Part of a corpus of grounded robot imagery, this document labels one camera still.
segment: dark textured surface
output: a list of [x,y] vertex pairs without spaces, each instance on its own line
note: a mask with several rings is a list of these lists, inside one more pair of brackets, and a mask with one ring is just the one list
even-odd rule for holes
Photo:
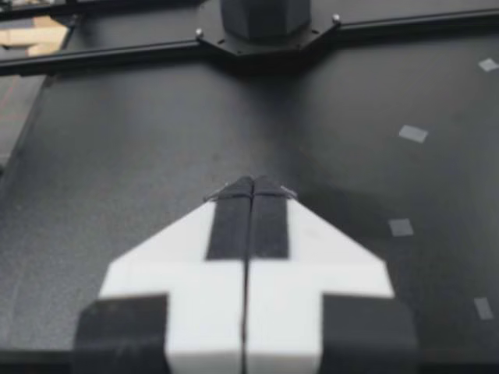
[[396,300],[322,297],[320,374],[416,374],[411,313]]
[[[190,37],[181,12],[178,30],[94,20],[94,45],[131,28]],[[269,175],[387,260],[425,359],[496,361],[497,319],[473,299],[499,311],[499,75],[477,65],[499,60],[498,41],[364,47],[266,74],[199,62],[60,78],[2,190],[0,345],[68,348],[111,259],[224,183]],[[403,125],[426,142],[400,139]],[[395,218],[415,235],[392,238]]]
[[78,322],[73,374],[169,374],[168,296],[100,300]]

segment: black table surface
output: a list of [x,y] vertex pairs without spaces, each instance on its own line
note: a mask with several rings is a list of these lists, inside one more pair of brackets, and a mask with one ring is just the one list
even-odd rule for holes
[[[379,16],[371,3],[339,6],[360,21]],[[391,15],[410,1],[397,3]],[[69,49],[195,29],[193,7],[100,16]],[[0,347],[70,348],[110,261],[224,183],[269,175],[387,261],[425,360],[497,361],[499,323],[473,302],[499,316],[499,73],[486,58],[499,60],[498,35],[364,45],[265,74],[193,61],[58,77],[2,185]],[[401,139],[404,125],[425,143]],[[395,218],[415,234],[392,237]]]

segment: black metal rail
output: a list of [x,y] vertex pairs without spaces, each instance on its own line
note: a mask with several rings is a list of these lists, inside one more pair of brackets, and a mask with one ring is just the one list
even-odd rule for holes
[[[87,4],[103,4],[96,8],[94,5],[83,5],[86,3],[76,3],[75,5],[60,5],[64,9],[61,12],[69,14],[68,7],[73,11],[102,10],[102,7],[131,6],[143,2],[144,4],[154,4],[157,0],[107,0],[103,2],[88,2]],[[437,14],[433,16],[415,16],[400,19],[387,19],[385,21],[363,22],[363,23],[343,23],[334,33],[333,37],[322,43],[322,48],[333,48],[336,43],[344,45],[348,42],[364,42],[379,39],[380,37],[437,37],[448,32],[473,34],[475,32],[499,31],[499,8]],[[0,62],[0,76],[19,74],[22,76],[37,74],[53,74],[57,72],[77,71],[82,69],[96,69],[116,65],[145,62],[168,62],[179,58],[202,58],[212,55],[216,51],[208,46],[192,39],[191,41],[179,41],[173,43],[141,45],[127,48],[97,49],[89,51],[66,52],[33,58],[17,58]]]
[[2,61],[0,76],[33,76],[130,63],[172,62],[177,58],[198,58],[209,52],[209,48],[196,40],[76,52],[62,51],[53,55]]

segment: white piece of tape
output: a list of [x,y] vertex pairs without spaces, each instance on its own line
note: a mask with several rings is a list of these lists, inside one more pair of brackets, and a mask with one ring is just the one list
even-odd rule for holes
[[400,220],[389,220],[388,224],[390,225],[391,234],[395,237],[414,235],[411,221],[407,218]]
[[494,319],[494,314],[487,298],[476,298],[475,307],[481,320],[490,321]]
[[417,143],[424,143],[424,141],[428,137],[428,131],[406,125],[401,128],[398,135],[403,139],[412,140],[413,142]]
[[494,70],[499,69],[499,65],[492,58],[483,60],[478,65],[484,72],[493,72]]

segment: bolt head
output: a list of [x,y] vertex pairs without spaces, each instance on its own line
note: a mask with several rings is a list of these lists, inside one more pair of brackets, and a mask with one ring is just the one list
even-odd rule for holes
[[333,14],[333,23],[334,24],[337,24],[337,23],[341,23],[342,22],[342,18],[340,17],[339,14]]

